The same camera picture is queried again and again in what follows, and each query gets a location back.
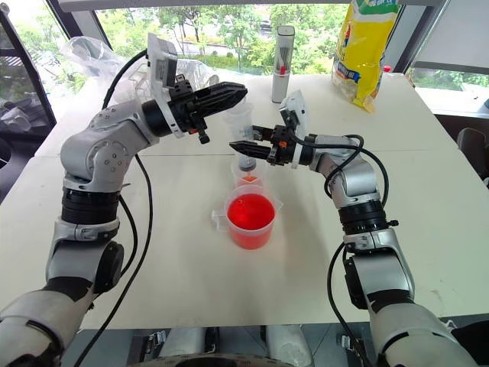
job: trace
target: white bottle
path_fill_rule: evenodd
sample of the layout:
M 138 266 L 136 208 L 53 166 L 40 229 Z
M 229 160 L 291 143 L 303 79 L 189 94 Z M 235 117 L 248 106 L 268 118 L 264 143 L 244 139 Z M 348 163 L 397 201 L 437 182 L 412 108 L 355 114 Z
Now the white bottle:
M 292 63 L 293 39 L 295 30 L 291 25 L 277 27 L 277 46 L 275 47 L 274 84 L 272 102 L 281 103 L 287 95 L 290 64 Z

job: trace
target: floor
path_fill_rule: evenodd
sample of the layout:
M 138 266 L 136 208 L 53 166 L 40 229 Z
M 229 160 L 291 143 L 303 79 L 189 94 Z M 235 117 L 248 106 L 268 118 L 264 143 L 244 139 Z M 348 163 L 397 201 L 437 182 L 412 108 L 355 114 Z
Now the floor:
M 459 327 L 466 326 L 489 319 L 489 314 L 449 317 Z M 368 357 L 374 360 L 374 350 L 371 342 L 370 327 L 368 323 L 351 323 L 354 334 L 363 339 Z M 305 324 L 302 325 L 304 336 L 314 355 L 316 367 L 357 367 L 359 362 L 351 355 L 347 359 L 345 351 L 339 340 L 343 330 L 338 323 L 330 324 Z M 99 341 L 94 345 L 83 366 L 119 367 L 126 365 L 128 352 L 133 336 L 147 335 L 153 330 L 106 330 Z M 63 365 L 71 366 L 81 353 L 82 349 L 95 334 L 94 330 L 81 331 L 73 341 L 72 346 L 63 357 Z M 260 338 L 259 326 L 221 327 L 220 328 L 220 352 L 266 355 L 264 343 Z

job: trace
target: robotic arm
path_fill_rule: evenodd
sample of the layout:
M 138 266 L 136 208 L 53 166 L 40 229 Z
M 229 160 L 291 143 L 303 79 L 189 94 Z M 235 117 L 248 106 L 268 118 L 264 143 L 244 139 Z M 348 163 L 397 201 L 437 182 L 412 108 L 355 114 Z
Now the robotic arm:
M 188 80 L 175 77 L 174 46 L 152 34 L 148 59 L 155 99 L 102 110 L 61 149 L 63 208 L 54 226 L 47 284 L 0 311 L 0 365 L 59 365 L 96 296 L 121 277 L 124 248 L 113 239 L 131 159 L 171 134 L 198 133 L 205 144 L 204 118 L 233 107 L 248 92 L 236 83 L 192 91 Z
M 300 91 L 283 101 L 280 114 L 285 126 L 254 126 L 255 140 L 269 141 L 271 147 L 250 141 L 231 147 L 272 165 L 308 165 L 327 177 L 352 154 L 351 148 L 333 146 L 358 145 L 348 137 L 305 136 L 307 109 Z M 343 263 L 348 292 L 351 302 L 370 314 L 378 365 L 477 365 L 435 315 L 414 303 L 413 276 L 392 228 L 398 223 L 386 220 L 372 166 L 357 155 L 329 181 L 329 191 L 351 254 Z

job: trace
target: red liquid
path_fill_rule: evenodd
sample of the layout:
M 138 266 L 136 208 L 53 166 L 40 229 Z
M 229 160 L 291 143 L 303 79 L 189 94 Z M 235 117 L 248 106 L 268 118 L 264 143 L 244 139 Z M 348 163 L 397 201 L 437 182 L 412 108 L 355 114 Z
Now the red liquid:
M 228 218 L 242 229 L 261 229 L 275 217 L 272 203 L 264 196 L 247 193 L 237 197 L 228 208 Z M 263 246 L 270 238 L 272 227 L 260 235 L 245 235 L 230 228 L 231 237 L 241 247 L 254 249 Z

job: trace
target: yellow snack bag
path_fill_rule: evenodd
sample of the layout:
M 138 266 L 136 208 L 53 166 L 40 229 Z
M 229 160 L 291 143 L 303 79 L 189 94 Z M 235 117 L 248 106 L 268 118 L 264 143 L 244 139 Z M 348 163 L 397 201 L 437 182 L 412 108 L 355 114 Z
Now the yellow snack bag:
M 336 45 L 332 79 L 355 105 L 374 111 L 397 0 L 351 0 Z

